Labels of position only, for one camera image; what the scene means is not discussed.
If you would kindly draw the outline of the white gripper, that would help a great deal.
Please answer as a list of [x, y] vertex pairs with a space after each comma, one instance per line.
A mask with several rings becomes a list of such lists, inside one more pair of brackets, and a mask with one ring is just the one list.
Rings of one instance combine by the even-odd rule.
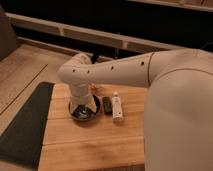
[[70, 85], [70, 112], [79, 105], [85, 105], [91, 110], [94, 110], [94, 100], [88, 84]]

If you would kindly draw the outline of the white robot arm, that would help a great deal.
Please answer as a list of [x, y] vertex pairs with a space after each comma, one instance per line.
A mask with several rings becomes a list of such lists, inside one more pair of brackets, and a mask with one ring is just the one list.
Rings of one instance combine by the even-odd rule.
[[213, 171], [213, 52], [178, 49], [93, 64], [83, 54], [58, 70], [71, 101], [90, 83], [144, 87], [146, 171]]

